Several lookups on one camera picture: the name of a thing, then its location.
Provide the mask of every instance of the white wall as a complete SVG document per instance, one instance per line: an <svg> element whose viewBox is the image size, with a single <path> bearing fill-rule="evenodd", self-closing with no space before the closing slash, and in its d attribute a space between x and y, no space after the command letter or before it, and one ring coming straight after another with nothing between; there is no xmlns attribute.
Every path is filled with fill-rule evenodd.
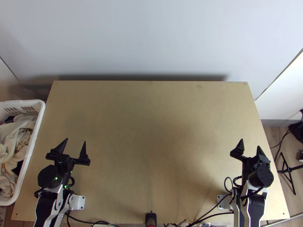
<svg viewBox="0 0 303 227"><path fill-rule="evenodd" d="M18 79L0 59L0 101L15 99L14 88L18 84Z"/></svg>
<svg viewBox="0 0 303 227"><path fill-rule="evenodd" d="M261 119L300 120L303 108L303 53L255 101Z"/></svg>
<svg viewBox="0 0 303 227"><path fill-rule="evenodd" d="M100 73L226 75L248 81L256 98L303 47L302 0L0 5L0 56L22 81Z"/></svg>

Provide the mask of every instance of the power cord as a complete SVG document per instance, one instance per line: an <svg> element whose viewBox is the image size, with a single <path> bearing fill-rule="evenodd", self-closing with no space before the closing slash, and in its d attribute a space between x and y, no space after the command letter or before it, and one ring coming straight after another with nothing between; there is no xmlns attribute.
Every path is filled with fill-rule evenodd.
<svg viewBox="0 0 303 227"><path fill-rule="evenodd" d="M189 224L189 225L187 225L187 227L191 227L191 226L193 226L193 225L195 225L195 224L197 224L197 223L200 223L200 222L202 222L203 221L203 217L205 217L206 215L208 215L210 212L212 212L226 197L228 197L228 196L230 196L231 195L231 193L229 193L229 194L227 194L227 195L225 195L216 205L214 205L214 207L213 208L211 208L207 213L205 213L204 215L202 215L201 217L199 217L196 221L194 221L193 223L191 223L191 224Z"/></svg>
<svg viewBox="0 0 303 227"><path fill-rule="evenodd" d="M209 219L209 218L211 218L211 217L214 217L214 216L218 216L218 215L228 215L228 214L233 214L233 213L234 213L233 211L232 211L232 212L225 212L225 213L217 213L217 214L214 214L214 215L207 216L206 218L201 219L199 222L202 222L202 221L204 221L204 220L206 220L206 219Z"/></svg>
<svg viewBox="0 0 303 227"><path fill-rule="evenodd" d="M301 114L302 114L302 117L301 117L301 120L299 121L299 123L302 122L302 120L303 120L303 109L300 109L300 112L301 112ZM277 153L276 153L276 155L275 155L275 158L274 158L274 162L276 162L276 159L277 159L277 157L278 157L278 154L279 154L279 152L280 152L280 150L281 150L281 146L282 146L282 141L283 141L283 139L284 139L285 136L287 136L289 133L290 133L290 130L288 129L287 132L283 135L283 137L282 137L282 139L280 140L280 142L279 142L277 145L270 147L270 149L272 149L272 148L275 148L275 147L279 146L279 149L278 149L278 151L277 151Z"/></svg>
<svg viewBox="0 0 303 227"><path fill-rule="evenodd" d="M263 187L260 187L258 190L254 191L253 193L251 193L251 194L249 194L249 195L241 196L240 199L241 199L241 200L244 200L244 199L246 199L246 198L250 198L250 197L256 195L256 194L257 194L259 191L261 191L262 189L263 189Z"/></svg>
<svg viewBox="0 0 303 227"><path fill-rule="evenodd" d="M70 212L71 212L71 211L69 210L69 211L67 211L67 212L65 213L65 214L66 214L66 221L67 221L68 227L71 227L71 226L70 226L70 223L69 223L69 218L71 218L71 219L73 219L73 220L75 220L75 221L81 222L81 223L91 224L91 227L93 227L94 225L97 225L97 224L99 224L99 225L110 225L110 226L113 226L113 227L120 227L120 226L118 226L118 225L111 224L111 223L109 223L109 222L107 222L107 221L96 221L96 222L82 221L82 220L79 220L79 219L76 219L76 218L72 217L72 216L70 215Z"/></svg>
<svg viewBox="0 0 303 227"><path fill-rule="evenodd" d="M242 176L237 176L237 177L235 177L235 178L233 179L234 185L235 185L236 187L238 187L238 188L240 188L241 185L238 185L238 184L236 183L236 180L241 179L241 178L242 178Z"/></svg>
<svg viewBox="0 0 303 227"><path fill-rule="evenodd" d="M227 179L230 179L230 182L231 182L231 189L233 188L233 181L231 180L230 177L226 177L225 180L224 180L224 188L225 188L225 190L227 191L227 193L230 193L230 190L228 190L227 187L226 187L226 180L227 180Z"/></svg>

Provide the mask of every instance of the black cable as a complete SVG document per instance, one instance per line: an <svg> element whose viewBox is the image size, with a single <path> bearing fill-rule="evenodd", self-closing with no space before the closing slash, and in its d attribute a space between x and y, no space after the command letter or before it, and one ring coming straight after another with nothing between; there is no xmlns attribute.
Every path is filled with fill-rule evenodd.
<svg viewBox="0 0 303 227"><path fill-rule="evenodd" d="M210 216L207 216L206 218L203 218L202 220L200 220L199 222L202 222L206 219L209 219L211 217L214 217L214 216L218 216L218 215L228 215L228 214L233 214L234 212L225 212L225 213L218 213L218 214L214 214L214 215L210 215Z"/></svg>
<svg viewBox="0 0 303 227"><path fill-rule="evenodd" d="M70 176L70 179L72 180L72 183L67 185L67 188L73 187L75 184L75 179L72 176Z"/></svg>
<svg viewBox="0 0 303 227"><path fill-rule="evenodd" d="M35 196L36 198L38 198L38 197L39 197L39 192L42 192L43 190L44 190L44 188L40 188L39 190L35 191L35 192L34 192L34 196Z"/></svg>
<svg viewBox="0 0 303 227"><path fill-rule="evenodd" d="M249 195L246 195L246 196L241 196L240 199L246 199L246 198L249 198L249 197L252 197L254 196L255 194L257 194L259 191L261 191L263 189L263 187L260 187L258 190L254 191L253 193L249 194Z"/></svg>
<svg viewBox="0 0 303 227"><path fill-rule="evenodd" d="M107 221L96 221L95 223L92 224L92 227L94 227L94 225L111 225L109 222Z"/></svg>
<svg viewBox="0 0 303 227"><path fill-rule="evenodd" d="M118 226L118 225L111 224L111 223L109 223L109 222L107 222L107 221L89 222L89 221L82 221L82 220L76 219L76 218L74 218L74 217L72 217L72 216L70 215L70 210L67 211L65 214L66 214L66 216L67 216L67 219L68 219L68 218L71 218L71 219L73 219L73 220L75 220L75 221L78 221L78 222L81 222L81 223L91 224L92 226L97 225L97 224L100 224L100 225L111 225L111 226L115 226L115 227L120 227L120 226Z"/></svg>
<svg viewBox="0 0 303 227"><path fill-rule="evenodd" d="M280 142L280 145L279 145L279 149L278 149L278 151L277 151L277 153L276 153L276 155L275 155L275 158L274 158L274 162L276 162L276 160L277 160L278 154L279 154L280 149L281 149L281 146L282 146L282 141L283 141L283 139L284 139L285 136L287 136L289 133L290 133L290 131L289 131L289 129L288 129L287 132L286 132L286 133L284 134L284 136L282 137L281 142Z"/></svg>
<svg viewBox="0 0 303 227"><path fill-rule="evenodd" d="M89 221L81 221L79 219L76 219L72 216L70 216L69 214L67 214L67 212L65 213L69 218L74 219L75 221L81 222L81 223L85 223L85 224L93 224L94 222L89 222Z"/></svg>
<svg viewBox="0 0 303 227"><path fill-rule="evenodd" d="M240 188L241 185L238 185L238 184L236 183L236 180L241 179L241 178L242 178L242 176L237 176L237 177L235 177L235 178L233 179L234 185L235 185L236 187L238 187L238 188Z"/></svg>
<svg viewBox="0 0 303 227"><path fill-rule="evenodd" d="M211 208L207 213L205 213L204 215L202 215L201 217L199 217L196 221L194 221L193 223L189 224L188 227L191 227L197 223L201 222L201 218L203 218L204 216L206 216L207 214L209 214L210 212L212 212L227 196L230 196L231 193L225 195L213 208Z"/></svg>
<svg viewBox="0 0 303 227"><path fill-rule="evenodd" d="M231 182L231 189L233 188L233 181L231 180L230 177L226 177L225 180L224 180L224 188L225 188L225 190L227 191L227 193L230 193L230 190L228 190L227 187L226 187L226 180L227 180L227 179L230 179L230 182Z"/></svg>
<svg viewBox="0 0 303 227"><path fill-rule="evenodd" d="M70 227L70 224L69 224L69 214L70 214L70 210L68 210L66 212L66 222L67 222L67 225Z"/></svg>
<svg viewBox="0 0 303 227"><path fill-rule="evenodd" d="M286 135L288 135L289 133L290 133L290 131L289 131L289 129L288 129L288 130L286 131L286 133L283 135L283 137L282 137L282 139L280 140L280 142L279 142L277 145L275 145L275 146L273 146L273 147L270 147L270 149L279 146L279 145L282 143L283 138L284 138Z"/></svg>

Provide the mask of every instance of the tripod leg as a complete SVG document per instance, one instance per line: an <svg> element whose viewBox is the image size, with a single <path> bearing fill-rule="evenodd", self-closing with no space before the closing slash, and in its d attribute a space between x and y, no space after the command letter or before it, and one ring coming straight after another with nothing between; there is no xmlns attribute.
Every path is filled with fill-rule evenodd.
<svg viewBox="0 0 303 227"><path fill-rule="evenodd" d="M289 173L289 178L292 186L292 192L294 195L296 195L296 190L295 190L294 182L292 181L291 173Z"/></svg>

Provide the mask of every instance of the wooden floor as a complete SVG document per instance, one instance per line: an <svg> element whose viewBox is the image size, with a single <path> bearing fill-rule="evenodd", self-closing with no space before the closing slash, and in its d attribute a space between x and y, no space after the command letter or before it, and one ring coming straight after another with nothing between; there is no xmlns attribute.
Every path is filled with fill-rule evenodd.
<svg viewBox="0 0 303 227"><path fill-rule="evenodd" d="M269 146L274 146L279 143L280 138L285 134L287 128L285 127L264 127L265 134L267 136L267 140ZM300 143L292 134L288 134L283 140L281 151L283 152L288 164L290 167L295 167L297 165L301 165L296 158L298 155L298 150L303 149L302 143ZM276 154L278 148L272 149L273 156ZM282 168L282 158L278 156L276 161L277 169L280 170ZM291 216L302 213L303 212L303 169L296 170L292 172L292 178L294 180L295 189L297 195L293 195L290 184L287 180L285 180L284 176L280 174L280 182L282 184L282 188L284 191L284 196L287 202L288 210ZM12 206L7 207L6 218L4 227L32 227L33 222L23 222L23 221L11 221L10 217L12 214ZM262 221L261 225L266 225L266 221ZM61 224L62 227L67 227L66 223ZM71 223L72 227L87 227L88 224L74 224ZM298 227L303 226L303 216L300 218L296 218L293 220L289 220L287 222L275 225L276 227Z"/></svg>

